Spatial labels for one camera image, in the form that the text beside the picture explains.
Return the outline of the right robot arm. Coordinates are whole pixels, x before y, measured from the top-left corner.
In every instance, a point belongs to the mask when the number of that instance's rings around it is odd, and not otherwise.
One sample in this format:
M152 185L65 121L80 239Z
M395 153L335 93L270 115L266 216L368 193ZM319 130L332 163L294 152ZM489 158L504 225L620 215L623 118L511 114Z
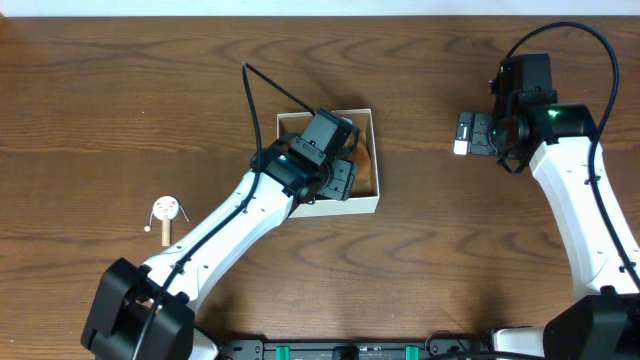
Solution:
M636 359L639 290L621 260L639 264L602 155L588 159L597 127L582 104L561 104L546 54L504 59L490 83L490 113L462 112L453 151L495 156L502 167L530 169L552 209L566 250L574 305L542 328L492 332L494 352L546 359Z

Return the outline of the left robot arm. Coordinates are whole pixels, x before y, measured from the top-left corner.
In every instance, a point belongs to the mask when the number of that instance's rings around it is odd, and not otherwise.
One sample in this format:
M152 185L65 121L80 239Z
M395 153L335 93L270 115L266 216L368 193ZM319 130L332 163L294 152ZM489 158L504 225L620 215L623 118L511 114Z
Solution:
M81 335L98 359L214 359L195 315L230 267L263 235L317 196L348 199L360 131L318 110L303 133L258 148L234 192L177 243L136 266L116 260L102 275Z

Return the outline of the white cardboard box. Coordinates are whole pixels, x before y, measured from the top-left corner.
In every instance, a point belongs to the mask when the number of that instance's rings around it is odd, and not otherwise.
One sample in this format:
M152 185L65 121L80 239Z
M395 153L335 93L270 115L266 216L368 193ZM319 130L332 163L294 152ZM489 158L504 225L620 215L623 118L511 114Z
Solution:
M373 213L378 205L379 184L375 136L372 125L372 113L369 109L338 110L338 117L351 120L360 129L360 135L366 137L367 148L373 166L373 190L370 196L352 197L346 201L337 201L317 196L314 202L299 202L297 195L313 171L310 163L295 155L290 149L295 137L301 135L312 120L314 114L306 112L279 114L276 118L277 140L265 151L261 166L263 171L284 186L284 192L293 199L290 216L293 218L351 215Z

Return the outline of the wooden pellet drum toy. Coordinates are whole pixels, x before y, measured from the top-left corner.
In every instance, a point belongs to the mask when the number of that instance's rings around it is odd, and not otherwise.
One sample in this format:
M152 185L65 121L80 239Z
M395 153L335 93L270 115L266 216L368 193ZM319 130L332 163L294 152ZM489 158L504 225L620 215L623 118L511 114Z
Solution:
M182 215L186 222L190 221L184 207L179 200L171 195L164 195L156 199L152 205L148 223L143 227L143 231L149 233L153 229L153 222L158 220L161 225L161 245L169 247L172 245L172 221Z

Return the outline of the brown plush toy with carrot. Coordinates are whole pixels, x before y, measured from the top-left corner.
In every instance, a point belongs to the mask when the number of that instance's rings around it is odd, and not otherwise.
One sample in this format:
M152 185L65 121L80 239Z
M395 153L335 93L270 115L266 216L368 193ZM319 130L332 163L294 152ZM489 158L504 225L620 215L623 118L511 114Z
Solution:
M357 147L348 159L357 164L357 172L352 186L351 196L370 196L374 192L373 166L364 135L359 136Z

